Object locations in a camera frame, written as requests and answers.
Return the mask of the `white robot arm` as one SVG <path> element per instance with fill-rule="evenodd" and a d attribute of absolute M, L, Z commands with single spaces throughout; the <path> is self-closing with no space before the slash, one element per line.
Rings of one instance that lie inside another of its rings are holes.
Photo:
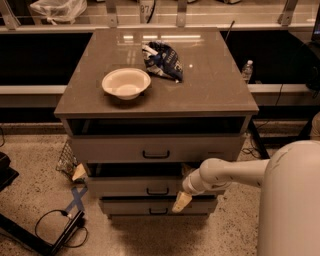
<path fill-rule="evenodd" d="M 172 211 L 231 182 L 261 189 L 257 256 L 320 256 L 320 142 L 287 144 L 271 158 L 203 161 L 183 179 Z"/>

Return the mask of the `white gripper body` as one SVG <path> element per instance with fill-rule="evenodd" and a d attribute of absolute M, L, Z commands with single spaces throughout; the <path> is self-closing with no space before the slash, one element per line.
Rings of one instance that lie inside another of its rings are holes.
<path fill-rule="evenodd" d="M 184 173 L 182 188 L 191 195 L 203 194 L 208 190 L 208 171 L 206 169 L 190 169 Z"/>

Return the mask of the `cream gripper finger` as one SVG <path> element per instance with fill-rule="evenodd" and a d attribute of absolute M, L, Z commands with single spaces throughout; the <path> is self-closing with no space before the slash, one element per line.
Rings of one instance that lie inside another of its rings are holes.
<path fill-rule="evenodd" d="M 181 212 L 191 201 L 192 196 L 190 194 L 179 191 L 176 197 L 176 201 L 173 204 L 172 211 L 174 213 Z"/>
<path fill-rule="evenodd" d="M 181 173 L 184 177 L 186 177 L 187 175 L 189 175 L 190 173 L 192 173 L 193 171 L 195 171 L 195 168 L 186 164 L 186 163 L 183 163 L 182 164 L 182 169 L 181 169 Z"/>

